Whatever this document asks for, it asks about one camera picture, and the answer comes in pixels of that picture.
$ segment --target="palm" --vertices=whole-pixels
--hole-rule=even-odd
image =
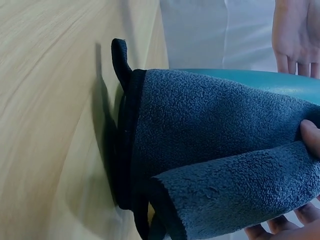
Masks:
[[[315,0],[277,0],[272,46],[278,71],[319,77],[320,7]]]

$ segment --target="person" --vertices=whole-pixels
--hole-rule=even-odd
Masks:
[[[272,47],[278,72],[319,79],[320,0],[275,0]]]
[[[320,129],[309,120],[303,120],[300,125],[302,139],[307,148],[320,159]],[[319,240],[320,239],[320,209],[308,203],[294,211],[304,227],[288,221],[280,216],[268,221],[272,233],[261,225],[248,227],[245,233],[249,240]]]
[[[320,0],[275,0],[272,48],[280,73],[320,78]],[[302,139],[320,159],[320,129],[309,120],[300,125]],[[320,209],[308,203],[294,211],[304,227],[285,216],[248,227],[249,240],[320,240]]]

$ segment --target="light wood surface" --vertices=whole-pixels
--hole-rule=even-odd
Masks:
[[[0,1],[1,240],[140,239],[103,167],[103,103],[116,121],[111,40],[167,68],[163,35],[158,0]]]

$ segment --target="teal cushion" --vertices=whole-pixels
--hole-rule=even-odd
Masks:
[[[181,69],[232,80],[256,89],[285,94],[320,105],[320,80],[292,74],[229,69]]]

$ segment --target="towel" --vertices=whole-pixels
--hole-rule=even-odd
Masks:
[[[131,70],[121,39],[111,51],[124,91],[113,188],[143,240],[233,233],[320,194],[320,161],[299,130],[303,119],[320,127],[320,106],[207,75]]]

